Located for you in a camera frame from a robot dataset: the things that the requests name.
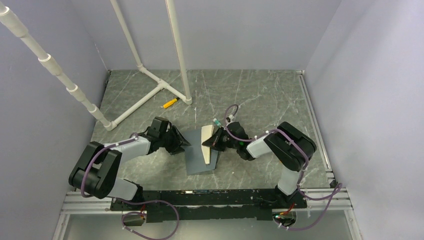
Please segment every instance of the gray marble surface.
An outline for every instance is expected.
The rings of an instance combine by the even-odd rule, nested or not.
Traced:
[[[152,72],[184,92],[178,70]],[[133,132],[144,131],[156,116],[169,119],[181,132],[201,128],[212,124],[213,118],[222,119],[225,109],[237,103],[240,109],[236,121],[250,137],[286,121],[316,142],[305,96],[295,71],[189,70],[187,75],[192,105],[178,101],[163,109],[161,106],[175,96],[162,90],[112,131],[105,130],[97,122],[92,141],[121,141]],[[100,110],[108,120],[114,120],[155,86],[155,81],[136,70],[114,70]],[[245,161],[235,150],[228,149],[220,154],[215,170],[187,176],[184,155],[170,156],[160,149],[121,164],[118,176],[134,181],[146,190],[274,188],[281,169],[282,164],[271,153],[254,161]],[[319,152],[312,157],[302,187],[329,187]]]

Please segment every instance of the yellow handle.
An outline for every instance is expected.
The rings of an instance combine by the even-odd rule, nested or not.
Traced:
[[[177,101],[178,101],[178,97],[177,98],[174,98],[174,99],[172,99],[171,101],[169,101],[169,102],[167,102],[167,103],[165,103],[164,105],[163,105],[163,108],[164,109],[167,109],[167,108],[169,108],[169,107],[171,107],[171,105],[172,104],[174,104],[174,103],[176,103]]]

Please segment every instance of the white wall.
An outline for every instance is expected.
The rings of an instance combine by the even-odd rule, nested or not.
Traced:
[[[107,71],[68,0],[1,0],[100,103]],[[0,24],[0,239],[48,240],[94,118]]]
[[[343,0],[306,68],[365,240],[424,238],[424,2]]]
[[[108,0],[71,0],[108,69],[136,69]],[[305,69],[341,0],[176,0],[188,69]],[[142,62],[177,69],[165,0],[118,1]]]

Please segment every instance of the pvc pipe frame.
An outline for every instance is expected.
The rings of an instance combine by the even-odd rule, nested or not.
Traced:
[[[172,36],[177,51],[185,95],[170,86],[169,83],[167,83],[163,79],[160,79],[159,77],[148,71],[143,66],[117,1],[110,0],[110,2],[125,34],[126,40],[128,41],[129,47],[131,48],[132,54],[134,55],[138,70],[157,82],[157,86],[152,91],[150,91],[146,96],[140,99],[137,103],[135,103],[133,106],[131,106],[128,110],[126,110],[122,115],[120,115],[117,119],[113,121],[108,121],[103,115],[103,113],[99,110],[99,108],[87,99],[83,91],[75,83],[73,83],[69,79],[69,77],[63,72],[61,66],[56,62],[56,60],[50,54],[48,54],[29,34],[28,28],[21,22],[21,20],[19,20],[19,18],[12,12],[12,10],[5,6],[1,1],[0,22],[5,25],[16,37],[22,40],[22,42],[38,57],[38,61],[53,76],[59,79],[59,81],[62,82],[63,85],[65,85],[66,90],[69,92],[69,94],[71,94],[76,100],[81,102],[87,108],[88,112],[93,115],[93,117],[95,117],[97,120],[99,120],[108,131],[111,131],[116,128],[120,122],[122,122],[125,118],[127,118],[136,109],[138,109],[141,105],[147,102],[150,98],[152,98],[162,89],[167,89],[168,91],[179,97],[186,104],[192,104],[193,100],[190,95],[189,82],[187,79],[186,66],[184,63],[183,48],[181,45],[180,33],[178,30],[174,0],[166,0],[166,8],[168,11],[169,22],[172,29]]]
[[[174,0],[165,0],[165,1],[166,1],[166,9],[168,12],[168,17],[169,17],[169,23],[172,30],[172,36],[173,36],[173,40],[174,40],[174,44],[176,48],[176,53],[178,56],[179,70],[181,71],[181,79],[182,79],[182,84],[184,86],[185,95],[179,92],[178,90],[176,90],[175,88],[173,88],[169,83],[167,83],[163,79],[151,73],[149,70],[147,70],[147,68],[143,66],[142,61],[140,60],[140,56],[137,52],[137,48],[134,45],[133,38],[131,37],[130,31],[128,30],[121,8],[119,7],[117,0],[110,0],[113,10],[115,11],[116,17],[118,18],[119,24],[122,28],[123,34],[125,35],[126,40],[128,41],[129,48],[131,49],[131,52],[134,55],[134,59],[137,64],[138,70],[157,82],[157,86],[152,91],[146,94],[146,96],[144,96],[142,99],[136,102],[133,106],[131,106],[128,110],[126,110],[122,115],[120,115],[118,118],[116,118],[115,120],[111,122],[112,129],[116,128],[116,126],[119,123],[121,123],[125,118],[131,115],[135,110],[137,110],[141,105],[147,102],[150,98],[152,98],[155,94],[160,92],[162,89],[166,89],[170,91],[171,93],[179,97],[180,100],[182,100],[188,105],[193,103],[192,96],[190,95],[189,81],[187,78],[187,70],[186,70],[186,65],[184,62],[183,47],[182,47],[181,39],[180,39],[180,31],[178,29]]]

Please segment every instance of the screwdriver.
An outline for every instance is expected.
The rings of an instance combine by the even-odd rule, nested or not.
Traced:
[[[169,102],[165,103],[165,104],[163,105],[163,108],[164,108],[164,109],[167,109],[167,108],[171,107],[171,106],[172,106],[172,104],[176,103],[179,99],[180,99],[179,97],[172,99],[171,101],[169,101]]]

